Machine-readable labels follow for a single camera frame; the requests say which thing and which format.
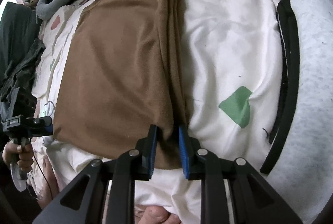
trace white pillow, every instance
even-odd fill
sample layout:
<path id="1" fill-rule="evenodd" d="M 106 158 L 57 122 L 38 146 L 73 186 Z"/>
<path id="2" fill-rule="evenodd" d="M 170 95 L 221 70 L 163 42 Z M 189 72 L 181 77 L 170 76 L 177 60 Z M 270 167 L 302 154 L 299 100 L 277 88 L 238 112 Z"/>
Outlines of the white pillow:
<path id="1" fill-rule="evenodd" d="M 333 193 L 333 0 L 290 0 L 300 79 L 293 123 L 268 182 L 312 223 Z"/>

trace folded brown blanket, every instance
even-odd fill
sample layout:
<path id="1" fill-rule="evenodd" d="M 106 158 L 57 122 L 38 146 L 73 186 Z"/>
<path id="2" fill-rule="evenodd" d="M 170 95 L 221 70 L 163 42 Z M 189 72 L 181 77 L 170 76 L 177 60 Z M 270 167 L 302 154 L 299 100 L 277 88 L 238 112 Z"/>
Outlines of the folded brown blanket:
<path id="1" fill-rule="evenodd" d="M 69 50 L 54 136 L 115 159 L 159 126 L 155 167 L 180 167 L 174 124 L 186 123 L 179 0 L 96 0 Z"/>

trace bare foot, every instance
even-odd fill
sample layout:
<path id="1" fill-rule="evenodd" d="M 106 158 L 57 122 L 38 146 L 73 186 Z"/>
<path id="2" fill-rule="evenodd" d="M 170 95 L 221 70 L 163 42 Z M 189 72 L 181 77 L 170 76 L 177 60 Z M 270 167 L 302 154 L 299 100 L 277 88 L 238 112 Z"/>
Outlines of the bare foot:
<path id="1" fill-rule="evenodd" d="M 177 215 L 170 214 L 162 206 L 147 206 L 141 219 L 136 217 L 135 220 L 138 224 L 181 224 Z"/>
<path id="2" fill-rule="evenodd" d="M 43 173 L 46 177 L 46 180 L 49 182 L 50 186 L 47 184 L 46 181 L 44 181 L 43 189 L 40 193 L 42 198 L 41 200 L 38 201 L 38 204 L 41 207 L 41 209 L 44 209 L 46 205 L 48 205 L 52 201 L 52 198 L 54 198 L 59 193 L 57 179 L 56 176 L 54 175 L 52 165 L 47 156 L 43 158 Z"/>

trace mattress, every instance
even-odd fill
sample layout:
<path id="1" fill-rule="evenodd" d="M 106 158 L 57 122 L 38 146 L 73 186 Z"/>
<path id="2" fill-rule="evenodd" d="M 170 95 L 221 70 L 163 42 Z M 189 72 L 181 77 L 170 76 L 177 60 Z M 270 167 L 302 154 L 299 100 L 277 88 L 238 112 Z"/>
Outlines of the mattress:
<path id="1" fill-rule="evenodd" d="M 62 74 L 81 7 L 60 8 L 40 31 L 46 50 L 36 68 L 33 94 L 39 116 L 54 115 Z M 218 157 L 244 157 L 259 170 L 270 144 L 282 75 L 276 6 L 279 0 L 184 0 L 181 59 L 189 135 Z M 48 155 L 62 190 L 94 158 L 51 137 L 33 142 L 41 164 Z M 36 163 L 29 182 L 37 194 L 43 176 Z M 181 169 L 155 169 L 149 182 L 136 181 L 136 205 L 161 205 L 184 224 L 200 223 L 199 181 Z"/>

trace blue gripper pad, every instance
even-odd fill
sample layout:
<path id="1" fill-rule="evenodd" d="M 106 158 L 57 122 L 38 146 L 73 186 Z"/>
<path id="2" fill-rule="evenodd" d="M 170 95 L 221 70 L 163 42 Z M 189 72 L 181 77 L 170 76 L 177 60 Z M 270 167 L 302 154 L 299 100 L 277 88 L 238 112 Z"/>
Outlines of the blue gripper pad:
<path id="1" fill-rule="evenodd" d="M 150 178 L 152 178 L 153 173 L 154 173 L 156 147 L 157 147 L 157 133 L 156 133 L 156 131 L 154 131 L 152 149 L 150 150 L 149 163 L 148 163 L 148 172 L 150 174 Z"/>
<path id="2" fill-rule="evenodd" d="M 46 126 L 46 127 L 45 127 L 45 130 L 46 130 L 48 133 L 53 133 L 53 124 L 51 124 L 50 126 Z"/>
<path id="3" fill-rule="evenodd" d="M 181 166 L 183 167 L 183 173 L 186 179 L 189 179 L 189 155 L 186 150 L 184 133 L 182 128 L 179 128 L 179 150 L 180 150 L 180 160 Z"/>

